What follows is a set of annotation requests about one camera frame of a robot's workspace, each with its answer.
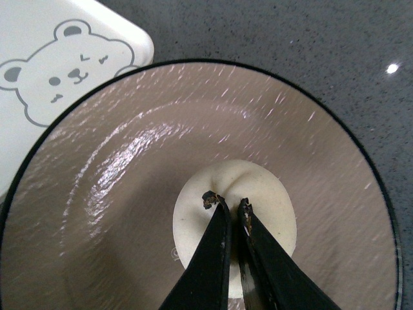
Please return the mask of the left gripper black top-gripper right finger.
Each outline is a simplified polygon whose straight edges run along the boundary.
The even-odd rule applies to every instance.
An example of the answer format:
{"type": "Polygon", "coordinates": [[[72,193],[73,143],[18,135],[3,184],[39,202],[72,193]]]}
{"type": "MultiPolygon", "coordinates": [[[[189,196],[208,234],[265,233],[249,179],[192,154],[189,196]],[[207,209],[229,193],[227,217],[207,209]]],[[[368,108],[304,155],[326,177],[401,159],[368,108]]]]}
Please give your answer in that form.
{"type": "Polygon", "coordinates": [[[339,309],[265,228],[248,198],[237,208],[237,225],[246,309],[339,309]]]}

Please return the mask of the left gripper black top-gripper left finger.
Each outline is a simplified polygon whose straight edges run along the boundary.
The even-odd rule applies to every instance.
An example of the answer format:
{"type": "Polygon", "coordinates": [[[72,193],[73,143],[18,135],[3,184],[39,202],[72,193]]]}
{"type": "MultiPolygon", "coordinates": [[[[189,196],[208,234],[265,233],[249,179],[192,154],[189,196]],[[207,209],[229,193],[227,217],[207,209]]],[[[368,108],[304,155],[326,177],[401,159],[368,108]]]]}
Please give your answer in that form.
{"type": "Polygon", "coordinates": [[[220,195],[208,191],[202,199],[205,209],[216,209],[188,267],[161,304],[161,309],[228,307],[232,218],[220,195]]]}

